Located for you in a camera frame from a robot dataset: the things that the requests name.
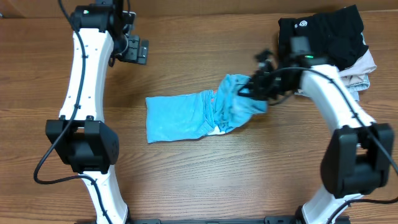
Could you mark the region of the light blue printed t-shirt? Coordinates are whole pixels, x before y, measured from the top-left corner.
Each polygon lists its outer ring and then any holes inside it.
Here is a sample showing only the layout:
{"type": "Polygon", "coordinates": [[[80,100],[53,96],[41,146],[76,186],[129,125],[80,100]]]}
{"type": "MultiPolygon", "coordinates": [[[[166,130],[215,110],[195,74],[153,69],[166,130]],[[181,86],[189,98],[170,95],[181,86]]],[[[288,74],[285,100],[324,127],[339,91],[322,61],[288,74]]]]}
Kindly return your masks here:
{"type": "Polygon", "coordinates": [[[265,101],[238,95],[247,75],[227,74],[217,90],[146,98],[147,142],[200,139],[222,135],[267,112],[265,101]]]}

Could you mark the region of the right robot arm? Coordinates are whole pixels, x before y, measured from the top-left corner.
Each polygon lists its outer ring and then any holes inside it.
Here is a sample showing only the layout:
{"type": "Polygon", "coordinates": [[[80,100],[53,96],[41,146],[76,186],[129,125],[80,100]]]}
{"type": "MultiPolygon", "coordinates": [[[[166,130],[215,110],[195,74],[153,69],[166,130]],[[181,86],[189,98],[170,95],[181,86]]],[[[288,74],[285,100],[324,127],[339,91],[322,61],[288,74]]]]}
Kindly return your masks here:
{"type": "Polygon", "coordinates": [[[276,100],[288,91],[303,90],[314,102],[331,132],[330,143],[320,164],[322,185],[295,215],[267,216],[265,223],[349,223],[343,211],[354,203],[393,204],[397,199],[368,199],[384,187],[392,158],[394,131],[377,123],[348,92],[338,69],[325,55],[310,49],[307,37],[293,37],[289,54],[279,68],[272,65],[272,52],[256,56],[259,70],[238,90],[254,100],[276,100]]]}

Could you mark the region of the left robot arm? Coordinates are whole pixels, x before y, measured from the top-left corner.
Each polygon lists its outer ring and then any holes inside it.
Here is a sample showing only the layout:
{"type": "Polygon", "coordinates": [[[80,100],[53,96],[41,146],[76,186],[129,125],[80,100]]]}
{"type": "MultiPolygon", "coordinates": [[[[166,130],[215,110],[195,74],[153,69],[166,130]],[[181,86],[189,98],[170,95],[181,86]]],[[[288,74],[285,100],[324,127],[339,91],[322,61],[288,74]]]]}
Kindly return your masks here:
{"type": "Polygon", "coordinates": [[[64,15],[73,29],[70,81],[58,119],[46,122],[52,145],[37,164],[34,180],[50,185],[81,179],[96,210],[95,223],[132,223],[116,178],[119,138],[104,122],[104,86],[115,61],[145,65],[149,42],[131,33],[136,13],[129,1],[95,1],[64,15]],[[39,179],[52,151],[70,165],[73,176],[39,179]]]}

